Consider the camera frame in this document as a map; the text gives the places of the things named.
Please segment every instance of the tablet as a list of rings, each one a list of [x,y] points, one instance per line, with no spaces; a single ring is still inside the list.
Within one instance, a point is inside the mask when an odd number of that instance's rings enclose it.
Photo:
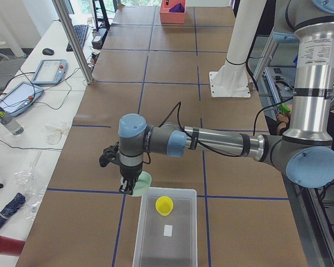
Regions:
[[[10,93],[0,99],[2,107],[11,116],[23,114],[41,95],[43,88],[28,82],[21,82]]]
[[[66,60],[41,60],[32,83],[40,86],[56,85],[64,78],[66,70]]]

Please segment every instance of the purple cloth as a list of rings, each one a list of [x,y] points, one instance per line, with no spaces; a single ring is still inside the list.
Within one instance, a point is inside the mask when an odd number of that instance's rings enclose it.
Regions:
[[[184,13],[184,6],[181,3],[176,4],[173,8],[169,10],[170,13]]]

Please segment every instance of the green object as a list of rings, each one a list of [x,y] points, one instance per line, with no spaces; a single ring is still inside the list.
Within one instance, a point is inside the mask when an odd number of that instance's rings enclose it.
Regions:
[[[283,116],[291,111],[291,109],[289,107],[287,107],[287,105],[285,103],[280,104],[278,106],[278,109]]]
[[[145,193],[147,193],[150,189],[150,185],[152,182],[152,177],[148,172],[142,171],[142,173],[139,176],[139,179],[137,180],[134,192],[132,193],[132,196],[142,196]]]

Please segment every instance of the red cylinder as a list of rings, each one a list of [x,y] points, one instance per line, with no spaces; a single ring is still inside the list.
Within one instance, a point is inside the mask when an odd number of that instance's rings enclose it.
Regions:
[[[25,241],[7,238],[0,235],[0,254],[8,256],[20,256]]]

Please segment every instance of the yellow cup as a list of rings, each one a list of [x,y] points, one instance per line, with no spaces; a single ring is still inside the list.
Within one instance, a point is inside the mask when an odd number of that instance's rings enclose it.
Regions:
[[[173,201],[168,196],[159,197],[156,200],[156,210],[162,216],[168,216],[173,209]]]

